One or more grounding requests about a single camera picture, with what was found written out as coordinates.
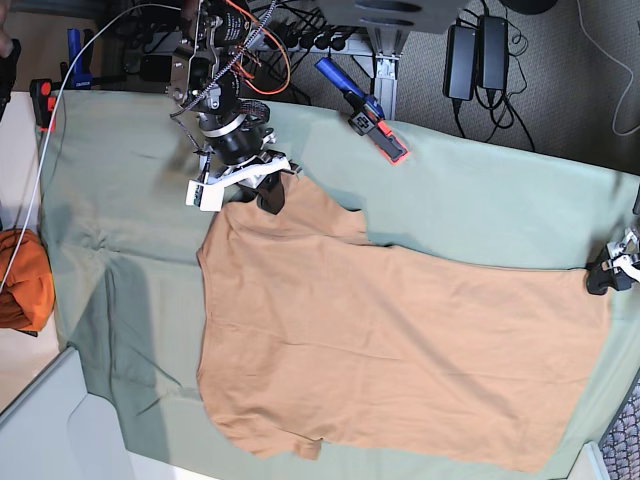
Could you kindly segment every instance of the tan t-shirt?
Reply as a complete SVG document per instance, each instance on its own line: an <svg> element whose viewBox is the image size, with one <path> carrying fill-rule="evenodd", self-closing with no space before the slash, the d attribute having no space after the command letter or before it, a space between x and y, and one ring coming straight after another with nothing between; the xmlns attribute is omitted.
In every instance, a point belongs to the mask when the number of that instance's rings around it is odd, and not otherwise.
<svg viewBox="0 0 640 480"><path fill-rule="evenodd" d="M324 440L540 469L607 336L608 297L580 270L373 246L362 213L285 181L279 215L229 204L198 253L198 384L222 433L261 457L315 458Z"/></svg>

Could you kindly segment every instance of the black power brick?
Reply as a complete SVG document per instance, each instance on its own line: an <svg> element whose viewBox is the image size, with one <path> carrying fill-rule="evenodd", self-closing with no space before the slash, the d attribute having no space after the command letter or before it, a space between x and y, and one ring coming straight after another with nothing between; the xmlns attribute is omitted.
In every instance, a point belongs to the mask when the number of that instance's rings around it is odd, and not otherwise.
<svg viewBox="0 0 640 480"><path fill-rule="evenodd" d="M509 73L508 26L504 18L480 17L478 25L478 86L487 90L507 88Z"/></svg>
<svg viewBox="0 0 640 480"><path fill-rule="evenodd" d="M476 67L476 30L452 25L447 42L443 93L454 100L471 100Z"/></svg>

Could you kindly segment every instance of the motor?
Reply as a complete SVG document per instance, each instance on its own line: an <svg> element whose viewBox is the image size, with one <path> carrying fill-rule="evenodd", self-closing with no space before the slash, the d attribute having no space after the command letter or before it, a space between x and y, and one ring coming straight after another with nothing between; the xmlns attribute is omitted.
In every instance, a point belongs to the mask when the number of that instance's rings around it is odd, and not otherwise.
<svg viewBox="0 0 640 480"><path fill-rule="evenodd" d="M235 4L249 11L246 1ZM266 126L269 107L240 100L240 79L229 67L239 52L250 54L249 19L226 2L207 0L183 17L191 20L182 25L182 39L173 54L168 95L185 112L197 113L205 137L196 152L200 175L189 182L186 204L220 211L225 188L237 184L275 215L284 206L280 172L292 167L286 155L267 148L276 141L274 130ZM214 156L222 163L216 170Z"/></svg>

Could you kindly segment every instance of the black cable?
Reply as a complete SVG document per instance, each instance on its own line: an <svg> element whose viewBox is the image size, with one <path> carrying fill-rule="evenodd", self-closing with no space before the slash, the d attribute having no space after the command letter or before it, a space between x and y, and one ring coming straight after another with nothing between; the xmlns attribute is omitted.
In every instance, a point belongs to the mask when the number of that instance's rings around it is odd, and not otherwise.
<svg viewBox="0 0 640 480"><path fill-rule="evenodd" d="M453 105L453 119L456 122L458 131L460 132L460 135L462 135L462 138L467 138L464 133L464 129L462 128L462 124L460 123L460 107L462 107L462 100L454 98L451 103Z"/></svg>
<svg viewBox="0 0 640 480"><path fill-rule="evenodd" d="M160 48L160 45L162 45L162 43L163 43L167 38L169 38L169 35L171 35L172 33L173 33L173 31L168 31L167 33L165 33L165 34L162 36L162 38L161 38L160 40L158 40L158 43L156 43L156 44L154 45L154 47L153 47L151 50L149 50L149 51L147 51L147 50L145 50L145 49L144 49L144 47L146 47L148 44L147 44L147 45L144 45L144 46L142 47L142 53L143 53L143 54L145 54L145 55L151 55L153 52L155 52L156 50L158 50L158 48Z"/></svg>
<svg viewBox="0 0 640 480"><path fill-rule="evenodd" d="M476 84L476 86L474 88L475 88L476 98L478 100L478 103L485 110L495 110L496 108L498 108L500 106L500 104L504 100L504 92L502 90L500 90L502 92L502 95L500 96L500 99L498 100L498 103L494 104L493 101L495 100L496 90L488 89L487 90L487 101L488 101L488 103L484 104L482 102L482 98L480 97L480 91L478 90L478 85Z"/></svg>
<svg viewBox="0 0 640 480"><path fill-rule="evenodd" d="M478 15L476 12L472 12L471 10L469 10L468 8L465 8L462 10L465 13L468 13L469 15L471 15L472 17L476 17L476 20L480 20L480 15Z"/></svg>
<svg viewBox="0 0 640 480"><path fill-rule="evenodd" d="M467 22L466 20L463 20L462 18L459 18L457 21L460 22L460 23L466 23L471 28L475 28L476 30L478 29L478 26L475 23Z"/></svg>
<svg viewBox="0 0 640 480"><path fill-rule="evenodd" d="M484 7L484 14L488 17L489 16L489 6L487 5L487 2L485 0L480 0L480 3L482 3L482 6Z"/></svg>
<svg viewBox="0 0 640 480"><path fill-rule="evenodd" d="M302 57L300 57L298 60L296 60L296 63L294 63L291 66L291 75L293 75L295 73L296 70L298 70L298 67L300 67L300 64L302 63L302 61L307 58L307 56L311 53L311 49L308 49L304 55L302 55Z"/></svg>
<svg viewBox="0 0 640 480"><path fill-rule="evenodd" d="M507 108L511 111L511 113L518 119L518 122L520 122L520 125L522 126L522 129L524 130L525 135L527 136L527 138L529 139L529 143L531 144L531 151L535 153L536 151L536 144L533 143L533 138L531 138L531 134L529 133L529 129L527 128L527 126L524 124L524 121L522 120L522 117L520 116L520 114L516 111L516 109L513 107L513 105L511 104L511 102L509 101L508 98L504 99L504 103L507 106Z"/></svg>

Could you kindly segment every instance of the wire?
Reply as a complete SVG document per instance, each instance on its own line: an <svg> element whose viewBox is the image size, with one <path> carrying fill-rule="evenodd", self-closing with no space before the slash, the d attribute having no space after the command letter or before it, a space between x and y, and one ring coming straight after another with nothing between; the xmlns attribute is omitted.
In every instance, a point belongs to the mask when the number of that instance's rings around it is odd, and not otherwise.
<svg viewBox="0 0 640 480"><path fill-rule="evenodd" d="M229 4L230 6L236 6L233 2L231 2L231 0L225 0L225 2L227 4ZM245 39L244 41L244 45L250 45L256 38L257 36L260 34L260 32L264 29L265 25L267 24L267 22L269 21L269 18L271 17L271 14L273 14L273 11L275 10L277 5L277 0L271 0L271 4L269 5L268 10L266 11L266 13L264 14L264 16L262 17L262 20L260 21L260 24L258 25L258 28L256 30L254 30L253 32L251 32L249 34L249 36ZM197 96L196 98L194 98L191 103L189 103L186 107L181 108L180 110L178 110L177 112L174 112L172 114L169 115L169 117L171 119L176 118L179 115L182 115L185 112L190 111L191 109L193 109L193 107L195 107L198 103L200 103L200 101L202 101L204 99L204 97L207 96L207 94L213 89L213 87L216 86L216 82L228 71L231 70L231 68L233 68L233 66L238 62L238 60L240 60L242 58L243 55L243 50L241 49L238 53L236 53L233 58L227 63L227 65L225 65L222 69L218 70L218 73L216 73L213 77L213 80L211 80L211 82L209 83L209 85L207 85L204 90L202 90Z"/></svg>
<svg viewBox="0 0 640 480"><path fill-rule="evenodd" d="M460 135L462 135L462 138L467 138L467 136L464 133L464 129L462 128L462 124L460 123L460 107L462 106L462 100L454 98L452 100L452 105L453 105L453 118L456 121L456 126L458 127L458 131L460 132Z"/></svg>
<svg viewBox="0 0 640 480"><path fill-rule="evenodd" d="M242 7L239 7L238 5L233 3L231 0L225 0L225 1L226 1L227 5L229 5L232 8L235 8L237 11L242 13L244 16L250 18L251 21L254 24L256 24L258 27L260 27L260 22L251 13L247 12ZM265 28L264 26L262 26L261 28L264 30L264 34L267 37L269 37L273 43L276 44L276 46L278 47L278 50L280 50L280 53L282 53L282 58L284 59L284 62L287 65L287 78L286 78L285 82L282 84L282 86L280 88L278 88L276 90L267 91L267 92L262 91L259 88L257 88L248 79L245 79L244 82L247 84L247 86L251 90L253 90L256 93L260 93L262 95L277 95L278 93L284 92L287 89L287 87L289 86L289 83L291 82L291 61L289 60L289 55L287 54L287 49L282 45L282 41L279 38L277 38L273 33L271 33L269 31L269 29Z"/></svg>
<svg viewBox="0 0 640 480"><path fill-rule="evenodd" d="M629 68L627 65L622 63L620 60L615 58L610 53L608 53L604 48L602 48L598 44L598 42L596 42L593 39L593 37L591 35L589 35L589 32L587 32L587 29L584 27L584 20L582 18L582 7L580 6L580 0L576 0L576 3L578 4L578 19L580 20L580 28L582 29L582 32L584 33L584 35L609 60L611 60L613 63L621 66L622 68L624 68L627 71L627 73L629 73L629 84L627 85L627 88L624 89L624 92L622 92L622 95L620 96L620 100L618 101L618 105L616 105L616 110L615 110L615 112L613 114L613 122L611 123L611 130L613 131L613 133L615 135L617 135L619 137L628 137L629 135L633 135L634 133L636 133L637 131L640 130L640 125L638 125L637 127L632 128L631 130L629 130L627 132L619 132L618 129L616 128L616 124L618 123L618 114L620 113L620 107L622 106L622 102L624 102L624 99L626 98L627 93L629 93L629 90L631 90L631 86L633 85L633 81L635 80L635 74L633 73L633 70L631 70L631 68Z"/></svg>
<svg viewBox="0 0 640 480"><path fill-rule="evenodd" d="M144 53L145 55L151 55L153 52L155 52L156 50L158 50L158 48L160 48L160 46L162 45L162 43L163 43L167 38L169 38L169 35L171 35L172 33L174 33L174 30L169 30L167 33L165 33L165 34L162 36L162 38L161 38L160 40L158 40L158 43L156 43L156 44L154 45L154 47L153 47L151 50L149 50L149 51L147 51L147 50L145 50L145 49L144 49L144 47L146 47L146 45L145 45L145 46L143 46L143 47L142 47L142 53Z"/></svg>
<svg viewBox="0 0 640 480"><path fill-rule="evenodd" d="M475 23L468 22L466 20L463 20L462 18L459 18L457 21L458 21L458 23L466 23L471 28L475 28L476 30L478 29L478 26Z"/></svg>
<svg viewBox="0 0 640 480"><path fill-rule="evenodd" d="M524 130L524 133L527 136L527 138L529 139L529 143L531 144L531 151L535 153L536 144L533 143L533 138L531 138L531 134L529 133L529 130L527 129L527 126L522 121L522 117L520 117L518 112L516 112L516 109L513 107L513 105L511 104L511 102L509 101L508 98L504 99L504 103L507 106L507 108L509 109L509 111L518 119L518 122L520 122L520 125L522 125L522 129Z"/></svg>
<svg viewBox="0 0 640 480"><path fill-rule="evenodd" d="M465 8L462 10L465 13L468 13L469 15L471 15L472 17L475 17L476 20L480 20L480 15L478 15L476 12L472 12L471 10L469 10L468 8Z"/></svg>
<svg viewBox="0 0 640 480"><path fill-rule="evenodd" d="M78 52L78 54L76 55L76 58L73 59L73 61L71 62L71 65L69 65L69 70L67 71L67 74L62 80L62 85L60 86L60 91L58 93L58 97L56 98L56 103L53 106L53 112L51 113L51 120L49 121L49 127L47 128L47 136L45 137L44 144L42 146L42 153L40 154L40 165L38 166L38 171L36 172L36 178L33 185L33 193L31 194L31 201L29 202L29 208L27 209L27 216L25 217L25 220L24 220L24 226L22 227L22 232L20 232L20 237L18 238L18 243L16 244L16 248L13 251L13 255L11 255L11 259L9 260L9 264L7 265L7 270L5 271L4 276L2 278L2 283L0 283L0 293L2 293L2 290L4 289L4 286L7 283L7 279L9 278L9 272L11 271L11 266L13 265L13 262L16 259L16 255L18 255L18 252L20 251L20 244L22 243L24 234L27 230L27 224L29 223L29 218L31 218L31 213L33 212L33 204L35 202L36 195L38 194L38 184L40 182L40 177L42 176L42 166L44 165L44 157L47 153L47 148L49 146L49 139L51 138L53 122L56 118L56 113L58 111L58 106L60 105L60 100L62 99L62 94L64 93L64 87L66 86L67 81L71 76L71 72L73 72L73 67L75 66L76 62L80 58L82 58L82 54L84 53L84 51L87 48L89 48L89 46L92 45L93 42L95 42L98 37L100 37L100 35L102 35L107 29L109 29L109 27L111 27L114 23L116 23L119 19L124 17L129 12L136 10L138 8L143 8L143 7L160 7L160 8L168 8L170 10L180 11L180 8L178 7L162 5L159 3L146 3L144 5L135 5L131 8L128 8L124 12L116 16L109 23L107 23L93 38L89 39L89 41L85 44L85 46L82 47L82 49Z"/></svg>
<svg viewBox="0 0 640 480"><path fill-rule="evenodd" d="M482 6L484 7L484 14L488 17L489 16L489 6L487 5L487 2L485 0L480 0L480 3L482 3Z"/></svg>

